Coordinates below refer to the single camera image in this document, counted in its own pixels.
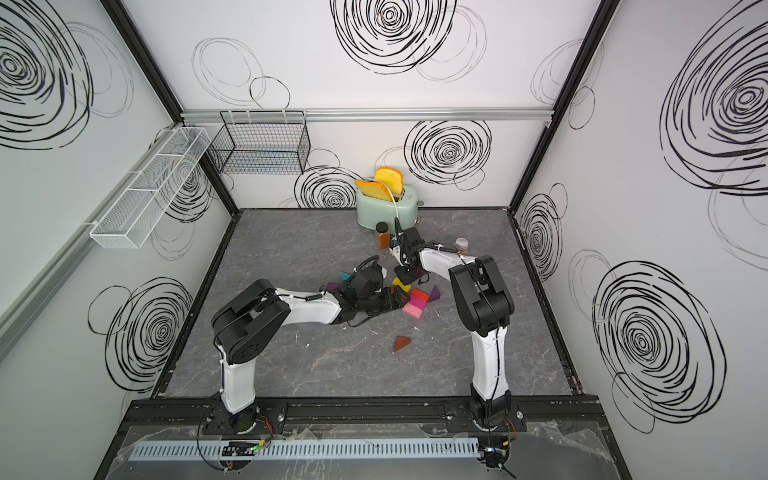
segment brown triangle block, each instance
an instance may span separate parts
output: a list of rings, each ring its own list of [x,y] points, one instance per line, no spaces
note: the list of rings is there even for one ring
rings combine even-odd
[[[397,337],[397,340],[395,340],[395,352],[400,350],[403,347],[406,347],[410,345],[411,339],[405,336],[399,336]]]

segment black wire basket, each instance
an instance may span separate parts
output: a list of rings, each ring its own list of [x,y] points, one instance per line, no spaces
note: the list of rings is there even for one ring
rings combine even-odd
[[[250,121],[251,113],[256,114],[221,112],[224,125],[208,148],[219,173],[303,173],[311,148],[306,115],[302,111],[258,111],[259,118],[270,113],[283,117],[283,121],[259,122]]]

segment purple block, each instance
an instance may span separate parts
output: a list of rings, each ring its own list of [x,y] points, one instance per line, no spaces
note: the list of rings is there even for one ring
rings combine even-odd
[[[432,293],[429,294],[429,301],[434,302],[435,300],[440,300],[440,290],[438,290],[437,285],[432,288]]]

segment bread slice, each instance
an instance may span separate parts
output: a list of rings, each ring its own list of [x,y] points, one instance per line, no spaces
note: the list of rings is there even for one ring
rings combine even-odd
[[[374,179],[386,184],[396,197],[402,196],[402,174],[399,170],[389,167],[381,167],[376,171]]]
[[[366,197],[378,198],[379,200],[392,201],[389,196],[389,192],[381,182],[364,182],[362,180],[355,180],[355,185],[362,191],[362,194]]]

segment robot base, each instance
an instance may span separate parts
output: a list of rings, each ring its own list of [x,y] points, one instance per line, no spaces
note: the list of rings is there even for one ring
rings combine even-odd
[[[472,395],[469,410],[478,425],[483,429],[493,429],[501,425],[504,418],[512,411],[512,394],[509,390],[494,400],[486,400],[477,393],[475,386],[471,383],[469,388]]]

